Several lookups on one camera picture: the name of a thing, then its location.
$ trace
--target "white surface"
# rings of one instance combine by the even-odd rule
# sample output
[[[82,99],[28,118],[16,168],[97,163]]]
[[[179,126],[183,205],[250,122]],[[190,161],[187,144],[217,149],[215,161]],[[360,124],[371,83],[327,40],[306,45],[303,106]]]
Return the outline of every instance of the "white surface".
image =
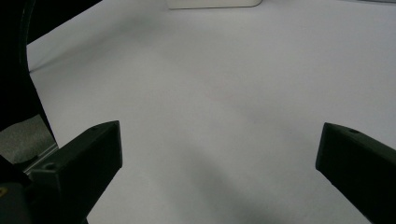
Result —
[[[199,7],[255,7],[262,0],[166,0],[168,7],[199,8]]]
[[[369,223],[315,159],[325,121],[396,147],[396,6],[108,0],[28,53],[60,147],[120,120],[91,223]]]

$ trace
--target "white box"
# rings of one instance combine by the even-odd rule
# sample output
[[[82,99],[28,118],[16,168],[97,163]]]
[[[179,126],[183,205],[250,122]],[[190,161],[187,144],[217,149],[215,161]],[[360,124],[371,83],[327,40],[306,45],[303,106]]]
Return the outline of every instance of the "white box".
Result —
[[[255,7],[262,0],[166,0],[171,9],[199,7]]]

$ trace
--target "black plastic part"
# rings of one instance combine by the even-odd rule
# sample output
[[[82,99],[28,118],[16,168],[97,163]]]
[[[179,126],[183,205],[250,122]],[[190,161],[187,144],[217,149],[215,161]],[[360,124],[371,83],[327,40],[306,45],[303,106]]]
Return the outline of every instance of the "black plastic part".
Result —
[[[38,159],[38,156],[33,156],[33,158],[28,161],[14,163],[14,167],[20,171],[24,171],[25,169],[27,169],[30,166],[30,164],[32,164],[37,159]]]
[[[40,223],[82,223],[122,166],[120,125],[112,121],[82,133],[32,170],[42,198],[32,206]]]
[[[13,164],[0,155],[0,184],[7,182],[19,183],[24,187],[27,187],[32,183],[24,172],[17,169]]]
[[[30,78],[26,41],[34,0],[6,1],[0,7],[0,131],[39,114],[48,123],[35,85]]]
[[[0,184],[0,220],[2,224],[33,224],[21,184]]]
[[[101,0],[12,0],[0,7],[0,131],[39,114],[50,123],[30,78],[26,45]]]
[[[396,151],[347,127],[325,123],[316,167],[372,223],[396,223]]]
[[[28,43],[74,18],[102,0],[35,0]]]

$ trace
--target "white table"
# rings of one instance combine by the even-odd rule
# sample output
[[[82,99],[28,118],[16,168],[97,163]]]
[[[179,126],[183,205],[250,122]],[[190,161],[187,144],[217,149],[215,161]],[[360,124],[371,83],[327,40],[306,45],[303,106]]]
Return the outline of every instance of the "white table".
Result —
[[[92,224],[369,223],[315,169],[325,121],[396,147],[396,6],[105,0],[28,48],[60,146],[118,119]]]

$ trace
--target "screw hole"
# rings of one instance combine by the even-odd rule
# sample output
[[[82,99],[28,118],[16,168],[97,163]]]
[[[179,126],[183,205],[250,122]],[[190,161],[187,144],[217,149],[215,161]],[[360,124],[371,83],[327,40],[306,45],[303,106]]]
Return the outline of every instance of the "screw hole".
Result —
[[[56,165],[53,162],[47,163],[43,166],[44,169],[46,170],[55,170],[56,169]]]
[[[349,129],[349,132],[350,132],[350,133],[360,133],[360,132],[358,132],[358,131],[356,131],[356,130],[353,130],[353,129]]]

